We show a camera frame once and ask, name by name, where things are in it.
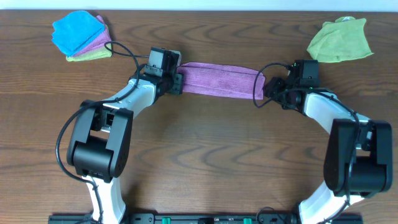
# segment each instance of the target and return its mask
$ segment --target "blue towel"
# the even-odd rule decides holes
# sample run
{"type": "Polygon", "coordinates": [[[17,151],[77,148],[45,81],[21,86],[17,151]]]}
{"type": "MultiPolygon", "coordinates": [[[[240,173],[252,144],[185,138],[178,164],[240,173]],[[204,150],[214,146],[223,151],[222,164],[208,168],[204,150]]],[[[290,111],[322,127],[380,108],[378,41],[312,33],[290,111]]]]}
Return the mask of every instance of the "blue towel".
{"type": "Polygon", "coordinates": [[[69,13],[63,19],[54,22],[52,42],[68,57],[86,47],[104,30],[104,24],[86,11],[69,13]]]}

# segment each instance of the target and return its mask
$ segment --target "stack of folded cloths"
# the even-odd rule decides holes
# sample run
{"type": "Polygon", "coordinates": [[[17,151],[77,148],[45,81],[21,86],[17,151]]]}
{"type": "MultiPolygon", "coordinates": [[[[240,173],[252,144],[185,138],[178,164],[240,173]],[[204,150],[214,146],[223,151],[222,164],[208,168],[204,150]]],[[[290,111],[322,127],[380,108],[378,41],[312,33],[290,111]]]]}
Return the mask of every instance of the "stack of folded cloths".
{"type": "Polygon", "coordinates": [[[68,62],[94,60],[112,56],[104,44],[111,41],[108,26],[101,16],[75,11],[54,22],[52,42],[67,56],[68,62]]]}

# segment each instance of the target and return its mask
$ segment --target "folded purple towel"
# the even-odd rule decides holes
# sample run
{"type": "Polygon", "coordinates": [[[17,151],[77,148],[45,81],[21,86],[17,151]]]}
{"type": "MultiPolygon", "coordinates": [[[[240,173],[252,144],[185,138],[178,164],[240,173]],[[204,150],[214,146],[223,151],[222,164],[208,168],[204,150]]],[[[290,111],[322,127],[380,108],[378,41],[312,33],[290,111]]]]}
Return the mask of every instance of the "folded purple towel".
{"type": "MultiPolygon", "coordinates": [[[[230,65],[190,62],[178,67],[184,74],[182,91],[211,96],[252,99],[253,84],[258,71],[230,65]]],[[[263,99],[262,87],[266,78],[260,74],[255,96],[263,99]]]]}
{"type": "MultiPolygon", "coordinates": [[[[103,18],[101,16],[96,16],[97,20],[100,21],[100,23],[105,24],[103,18]]],[[[81,49],[79,52],[77,52],[73,57],[77,57],[79,55],[91,52],[93,50],[99,49],[104,47],[105,42],[111,41],[111,36],[109,35],[109,30],[108,27],[105,26],[104,32],[102,32],[97,38],[95,38],[91,43],[89,43],[86,47],[81,49]]]]}

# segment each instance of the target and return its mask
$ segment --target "robotic arm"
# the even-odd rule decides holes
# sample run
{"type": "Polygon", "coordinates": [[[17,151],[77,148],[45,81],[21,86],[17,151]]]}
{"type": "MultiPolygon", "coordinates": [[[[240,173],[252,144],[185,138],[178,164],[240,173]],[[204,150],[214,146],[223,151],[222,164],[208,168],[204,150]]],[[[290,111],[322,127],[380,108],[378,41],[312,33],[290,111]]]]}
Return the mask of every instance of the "robotic arm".
{"type": "MultiPolygon", "coordinates": [[[[180,60],[179,52],[152,48],[140,80],[137,80],[137,77],[131,78],[125,88],[108,100],[125,95],[138,82],[132,93],[116,103],[105,103],[100,107],[88,109],[76,119],[67,161],[75,167],[78,175],[97,184],[103,207],[102,223],[134,223],[126,222],[123,218],[126,205],[122,200],[118,178],[126,165],[129,153],[132,121],[164,93],[182,93],[183,75],[176,72],[180,60]],[[90,130],[108,132],[109,138],[106,140],[91,136],[90,130]]],[[[336,102],[338,100],[334,93],[319,88],[317,61],[296,61],[289,69],[288,78],[273,78],[264,87],[264,95],[281,104],[285,110],[295,109],[304,116],[313,118],[330,134],[324,165],[325,181],[311,197],[299,203],[294,212],[285,214],[284,220],[275,221],[275,218],[270,217],[270,223],[321,223],[340,214],[347,207],[348,199],[349,205],[352,205],[378,192],[389,190],[392,184],[391,126],[385,121],[373,121],[357,114],[359,134],[355,136],[357,123],[351,113],[336,102]],[[298,88],[311,91],[294,91],[298,88]],[[357,150],[370,151],[370,155],[356,157],[354,153],[351,167],[349,152],[354,142],[357,150]]],[[[100,210],[97,197],[90,184],[88,187],[94,208],[92,219],[98,220],[100,210]]],[[[152,217],[152,223],[170,224],[173,219],[161,217],[161,220],[157,220],[155,216],[152,217]]],[[[234,224],[240,224],[239,216],[228,217],[229,221],[235,218],[234,224]]],[[[198,219],[200,218],[183,216],[184,221],[179,223],[207,224],[198,219]]],[[[251,224],[253,219],[242,217],[241,221],[251,224]]],[[[49,223],[58,223],[60,220],[65,221],[51,216],[49,223]]],[[[217,224],[219,220],[220,218],[214,217],[210,223],[217,224]]],[[[357,221],[349,219],[340,223],[357,221]]]]}

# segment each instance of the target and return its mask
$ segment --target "purple cloth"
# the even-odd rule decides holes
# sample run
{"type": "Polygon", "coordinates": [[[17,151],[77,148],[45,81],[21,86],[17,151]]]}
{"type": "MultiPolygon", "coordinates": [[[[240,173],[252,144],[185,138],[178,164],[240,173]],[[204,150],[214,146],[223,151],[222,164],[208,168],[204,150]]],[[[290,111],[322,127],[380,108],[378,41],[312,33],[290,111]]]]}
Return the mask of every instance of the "purple cloth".
{"type": "MultiPolygon", "coordinates": [[[[97,20],[99,20],[102,24],[105,24],[104,20],[101,16],[96,16],[97,20]]],[[[96,50],[98,48],[104,47],[105,42],[111,41],[111,36],[109,35],[108,27],[105,26],[104,32],[102,32],[96,39],[94,39],[91,43],[89,43],[86,47],[81,49],[79,52],[73,55],[73,57],[85,54],[87,52],[91,52],[92,50],[96,50]]]]}
{"type": "MultiPolygon", "coordinates": [[[[258,71],[230,65],[190,62],[178,67],[184,74],[182,91],[211,96],[252,99],[253,84],[258,71]]],[[[262,87],[266,78],[259,75],[256,84],[256,99],[262,100],[262,87]]]]}

